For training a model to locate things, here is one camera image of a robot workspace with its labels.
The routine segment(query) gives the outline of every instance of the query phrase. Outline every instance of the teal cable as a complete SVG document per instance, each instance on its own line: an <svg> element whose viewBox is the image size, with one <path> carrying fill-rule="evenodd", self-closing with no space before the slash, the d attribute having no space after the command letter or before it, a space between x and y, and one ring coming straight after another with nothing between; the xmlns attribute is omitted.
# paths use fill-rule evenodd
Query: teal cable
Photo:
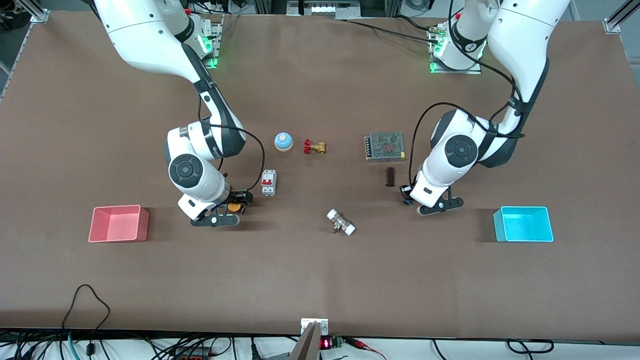
<svg viewBox="0 0 640 360"><path fill-rule="evenodd" d="M67 336L67 341L69 342L69 347L71 348L71 354L73 354L76 360L80 360L78 353L76 352L76 348L74 347L74 342L71 340L71 332L69 331L69 335Z"/></svg>

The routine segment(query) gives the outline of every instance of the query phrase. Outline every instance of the blue button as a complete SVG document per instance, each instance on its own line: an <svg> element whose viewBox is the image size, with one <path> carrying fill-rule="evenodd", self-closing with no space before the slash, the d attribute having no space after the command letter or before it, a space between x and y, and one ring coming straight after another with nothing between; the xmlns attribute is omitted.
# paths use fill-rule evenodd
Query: blue button
<svg viewBox="0 0 640 360"><path fill-rule="evenodd" d="M293 147L293 138L287 133L280 133L276 135L273 143L276 145L276 149L280 151L289 151Z"/></svg>

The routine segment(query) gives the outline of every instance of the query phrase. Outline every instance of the gray floor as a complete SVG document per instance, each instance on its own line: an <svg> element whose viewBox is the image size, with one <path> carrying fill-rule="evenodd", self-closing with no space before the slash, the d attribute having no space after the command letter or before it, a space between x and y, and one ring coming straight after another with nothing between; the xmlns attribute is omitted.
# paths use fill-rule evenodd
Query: gray floor
<svg viewBox="0 0 640 360"><path fill-rule="evenodd" d="M573 6L575 11L573 13L567 11L562 19L600 21L611 15L624 2L625 0L572 0L570 7ZM454 8L461 8L464 3L464 0L456 0L454 2ZM42 0L42 7L49 10L89 10L89 7L80 2L80 0ZM413 10L405 4L402 7L402 13L412 17L442 18L447 16L448 11L449 2L446 0L435 1L433 8L427 12ZM0 61L9 68L12 67L16 59L26 31L26 28L12 32L0 31ZM621 38L625 46L632 73L636 78L638 89L640 89L640 12L633 14L622 24ZM7 79L7 74L0 70L0 85L4 86Z"/></svg>

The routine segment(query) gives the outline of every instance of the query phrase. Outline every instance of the metal fitting with white caps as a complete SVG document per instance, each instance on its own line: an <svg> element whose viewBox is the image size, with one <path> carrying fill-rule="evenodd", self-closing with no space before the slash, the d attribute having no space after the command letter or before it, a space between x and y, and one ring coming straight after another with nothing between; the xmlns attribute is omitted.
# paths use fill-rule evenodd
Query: metal fitting with white caps
<svg viewBox="0 0 640 360"><path fill-rule="evenodd" d="M351 234L356 231L356 227L349 220L345 219L344 215L339 213L336 209L331 209L326 217L333 222L334 234L342 230L345 234L351 236Z"/></svg>

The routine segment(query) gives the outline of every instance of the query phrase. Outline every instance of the white cap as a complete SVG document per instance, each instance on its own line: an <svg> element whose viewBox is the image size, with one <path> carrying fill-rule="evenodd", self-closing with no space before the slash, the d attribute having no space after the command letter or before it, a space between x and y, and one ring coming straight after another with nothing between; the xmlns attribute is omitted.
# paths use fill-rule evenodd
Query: white cap
<svg viewBox="0 0 640 360"><path fill-rule="evenodd" d="M344 231L345 234L351 236L351 234L353 234L353 232L356 231L356 227L353 226L353 224L349 225L347 227L347 229Z"/></svg>
<svg viewBox="0 0 640 360"><path fill-rule="evenodd" d="M338 215L338 211L336 209L331 209L331 211L329 211L329 214L327 214L326 217L329 218L329 220L333 220L333 218L335 218L336 215Z"/></svg>

